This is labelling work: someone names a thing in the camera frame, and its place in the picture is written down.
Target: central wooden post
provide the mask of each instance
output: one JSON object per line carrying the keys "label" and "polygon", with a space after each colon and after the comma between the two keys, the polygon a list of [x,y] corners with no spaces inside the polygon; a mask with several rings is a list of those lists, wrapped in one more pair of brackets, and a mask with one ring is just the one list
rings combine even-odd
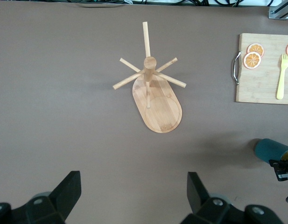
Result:
{"label": "central wooden post", "polygon": [[153,77],[153,72],[156,68],[156,59],[154,57],[146,57],[144,60],[144,81],[146,82],[146,99],[147,99],[147,108],[150,108],[150,82]]}

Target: metal handle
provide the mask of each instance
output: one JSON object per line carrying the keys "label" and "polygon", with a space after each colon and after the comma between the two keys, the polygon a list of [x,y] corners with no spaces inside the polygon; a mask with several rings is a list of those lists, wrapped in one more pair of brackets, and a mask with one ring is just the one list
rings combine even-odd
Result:
{"label": "metal handle", "polygon": [[235,84],[239,85],[239,80],[235,75],[235,70],[236,70],[236,60],[239,58],[239,56],[241,55],[241,52],[238,52],[237,56],[234,58],[233,60],[233,78],[235,80]]}

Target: wooden dowel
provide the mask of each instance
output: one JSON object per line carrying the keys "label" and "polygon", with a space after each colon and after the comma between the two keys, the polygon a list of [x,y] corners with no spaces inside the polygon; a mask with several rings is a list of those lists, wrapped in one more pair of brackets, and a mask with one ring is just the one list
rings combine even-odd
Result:
{"label": "wooden dowel", "polygon": [[135,67],[134,65],[130,64],[128,61],[124,60],[123,58],[120,58],[120,61],[127,65],[129,68],[131,68],[132,70],[136,71],[136,72],[139,72],[140,69],[138,69],[137,67]]}
{"label": "wooden dowel", "polygon": [[177,80],[177,79],[174,79],[174,78],[172,78],[172,77],[170,77],[170,76],[167,76],[167,75],[165,75],[165,74],[162,74],[162,73],[160,73],[160,72],[158,72],[158,71],[154,71],[153,74],[156,75],[156,76],[158,76],[158,77],[160,77],[160,78],[163,78],[163,79],[165,79],[165,80],[167,80],[167,81],[169,81],[169,82],[172,82],[172,83],[174,83],[174,84],[176,84],[176,85],[178,85],[178,86],[181,86],[181,87],[183,87],[183,88],[186,87],[186,83],[183,83],[183,82],[181,82],[181,81],[179,81],[179,80]]}
{"label": "wooden dowel", "polygon": [[141,71],[135,73],[134,75],[132,75],[132,76],[130,76],[130,77],[122,80],[121,82],[113,85],[112,87],[116,90],[117,88],[120,88],[120,87],[124,86],[125,84],[127,84],[127,83],[135,80],[135,79],[138,78],[138,77],[140,77],[140,76],[143,75],[144,73],[145,73],[145,71],[144,71],[144,70],[141,70]]}
{"label": "wooden dowel", "polygon": [[175,63],[177,60],[177,58],[175,57],[174,59],[172,59],[171,61],[165,63],[163,66],[159,67],[158,69],[156,69],[156,71],[161,72],[162,70],[164,70],[165,68],[169,67],[171,64]]}
{"label": "wooden dowel", "polygon": [[146,100],[147,108],[150,108],[150,82],[146,82]]}
{"label": "wooden dowel", "polygon": [[144,42],[145,42],[145,51],[146,57],[150,57],[150,43],[149,43],[149,32],[148,32],[148,23],[143,22],[143,30],[144,30]]}

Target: wooden board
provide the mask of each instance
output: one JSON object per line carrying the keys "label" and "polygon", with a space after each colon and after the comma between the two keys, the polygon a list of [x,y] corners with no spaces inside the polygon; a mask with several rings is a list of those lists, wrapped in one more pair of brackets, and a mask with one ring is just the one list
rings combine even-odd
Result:
{"label": "wooden board", "polygon": [[[264,48],[261,64],[247,69],[243,64],[247,47],[259,43]],[[288,68],[285,73],[284,98],[278,100],[276,92],[281,71],[281,54],[288,45],[288,35],[241,34],[239,38],[239,85],[236,101],[264,104],[288,104]]]}
{"label": "wooden board", "polygon": [[150,83],[150,108],[147,108],[143,76],[133,84],[133,98],[145,124],[152,131],[167,133],[179,125],[182,109],[167,80],[153,75]]}

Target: bamboo cutting board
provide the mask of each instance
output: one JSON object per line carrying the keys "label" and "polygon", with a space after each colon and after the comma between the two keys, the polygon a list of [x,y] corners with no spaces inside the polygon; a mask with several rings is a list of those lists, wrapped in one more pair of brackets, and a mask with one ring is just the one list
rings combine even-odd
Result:
{"label": "bamboo cutting board", "polygon": [[[248,46],[259,43],[264,48],[261,64],[256,69],[247,69],[243,64]],[[241,34],[239,38],[239,85],[236,101],[263,104],[288,104],[288,68],[285,72],[284,98],[276,98],[281,54],[285,54],[288,35]]]}

